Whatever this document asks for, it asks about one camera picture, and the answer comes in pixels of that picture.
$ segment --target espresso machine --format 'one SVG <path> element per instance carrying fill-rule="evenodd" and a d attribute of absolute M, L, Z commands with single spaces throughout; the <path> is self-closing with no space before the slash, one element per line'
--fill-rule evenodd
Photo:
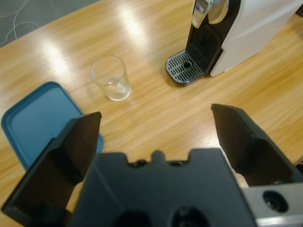
<path fill-rule="evenodd" d="M 185 50 L 166 61 L 179 84 L 216 76 L 257 54 L 303 0 L 196 0 Z"/>

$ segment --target blue plastic lid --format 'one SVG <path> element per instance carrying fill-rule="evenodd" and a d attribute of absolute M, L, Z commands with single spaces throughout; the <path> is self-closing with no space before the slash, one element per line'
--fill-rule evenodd
<path fill-rule="evenodd" d="M 56 82 L 47 82 L 5 112 L 1 125 L 23 167 L 28 170 L 50 139 L 73 117 L 82 115 Z M 103 140 L 99 135 L 96 153 Z"/>

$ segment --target drip tray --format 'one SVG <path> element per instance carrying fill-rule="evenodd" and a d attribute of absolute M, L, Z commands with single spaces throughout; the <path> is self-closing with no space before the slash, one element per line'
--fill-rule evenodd
<path fill-rule="evenodd" d="M 170 77 L 181 84 L 187 84 L 205 74 L 185 50 L 171 56 L 165 68 Z"/>

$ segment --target wood grain surface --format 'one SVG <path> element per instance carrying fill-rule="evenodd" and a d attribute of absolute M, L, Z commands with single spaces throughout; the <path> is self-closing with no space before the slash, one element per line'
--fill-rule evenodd
<path fill-rule="evenodd" d="M 303 18 L 294 15 L 259 54 L 187 87 L 173 83 L 165 61 L 183 50 L 192 0 L 102 0 L 0 49 L 0 115 L 48 81 L 59 82 L 85 113 L 101 111 L 103 152 L 129 161 L 186 159 L 192 148 L 219 147 L 212 103 L 244 109 L 297 163 L 303 155 Z M 120 57 L 132 85 L 122 102 L 107 99 L 89 68 L 105 54 Z M 25 173 L 0 132 L 0 204 Z M 81 185 L 71 198 L 72 209 Z M 0 214 L 3 227 L 18 226 Z"/>

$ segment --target floor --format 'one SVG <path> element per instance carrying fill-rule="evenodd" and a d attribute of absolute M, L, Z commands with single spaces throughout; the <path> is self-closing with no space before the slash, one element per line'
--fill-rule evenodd
<path fill-rule="evenodd" d="M 11 32 L 7 42 L 4 43 L 8 32 L 13 28 L 15 16 L 3 16 L 18 11 L 25 1 L 0 1 L 0 47 L 15 40 L 14 32 Z M 43 26 L 96 1 L 98 0 L 31 0 L 29 5 L 19 13 L 15 25 L 33 21 L 39 26 Z M 35 24 L 22 24 L 16 28 L 17 37 L 21 37 L 35 29 L 37 29 Z"/>

